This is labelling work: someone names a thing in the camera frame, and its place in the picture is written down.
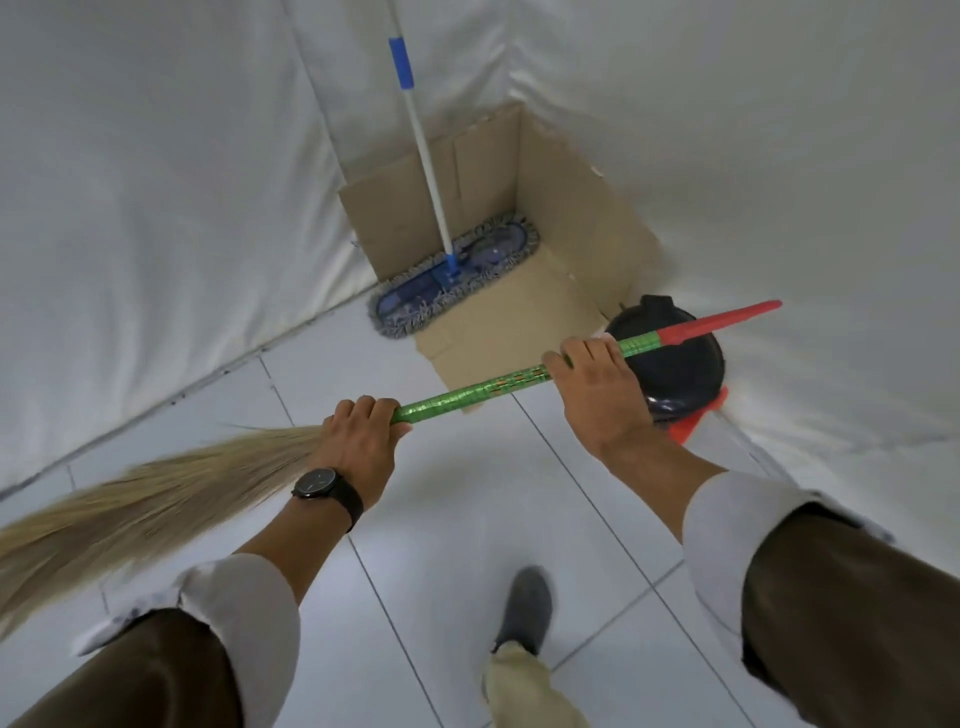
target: brown sleeve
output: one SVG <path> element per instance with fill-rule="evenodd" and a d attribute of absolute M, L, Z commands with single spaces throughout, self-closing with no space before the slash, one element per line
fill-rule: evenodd
<path fill-rule="evenodd" d="M 12 728 L 240 728 L 227 653 L 175 609 L 136 622 L 40 698 Z"/>
<path fill-rule="evenodd" d="M 808 508 L 770 535 L 743 634 L 747 670 L 822 728 L 960 726 L 960 581 L 844 522 Z"/>

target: black watch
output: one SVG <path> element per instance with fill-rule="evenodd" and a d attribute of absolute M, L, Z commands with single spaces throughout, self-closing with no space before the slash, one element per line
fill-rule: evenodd
<path fill-rule="evenodd" d="M 363 500 L 360 494 L 333 468 L 318 468 L 305 473 L 297 481 L 292 493 L 302 498 L 332 497 L 350 514 L 351 523 L 347 533 L 353 530 L 363 515 Z"/>

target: person's left hand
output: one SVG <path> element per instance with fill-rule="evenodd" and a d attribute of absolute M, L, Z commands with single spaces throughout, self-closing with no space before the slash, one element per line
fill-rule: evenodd
<path fill-rule="evenodd" d="M 413 429 L 407 423 L 390 424 L 396 400 L 364 395 L 354 403 L 342 400 L 324 420 L 321 442 L 307 460 L 307 470 L 333 468 L 347 479 L 369 511 L 380 500 L 394 472 L 396 443 Z"/>

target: blue mop grip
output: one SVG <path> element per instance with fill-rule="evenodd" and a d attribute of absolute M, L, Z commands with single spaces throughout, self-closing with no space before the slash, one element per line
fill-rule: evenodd
<path fill-rule="evenodd" d="M 403 36 L 388 38 L 390 52 L 394 55 L 396 79 L 400 81 L 400 88 L 409 91 L 414 87 L 414 69 L 410 67 L 410 57 L 407 56 L 407 44 Z"/>

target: red handle tip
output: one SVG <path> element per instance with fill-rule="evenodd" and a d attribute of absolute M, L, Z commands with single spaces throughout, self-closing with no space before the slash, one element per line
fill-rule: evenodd
<path fill-rule="evenodd" d="M 733 311 L 717 313 L 713 316 L 705 316 L 704 318 L 697 319 L 696 321 L 688 321 L 683 324 L 675 324 L 672 327 L 661 328 L 657 331 L 657 334 L 660 336 L 660 341 L 665 347 L 675 346 L 677 344 L 681 344 L 687 339 L 712 333 L 719 328 L 732 326 L 733 324 L 739 324 L 742 321 L 759 316 L 761 313 L 774 311 L 780 308 L 782 305 L 783 301 L 776 300 L 755 303 L 754 305 L 748 305 L 745 308 L 737 308 Z"/>

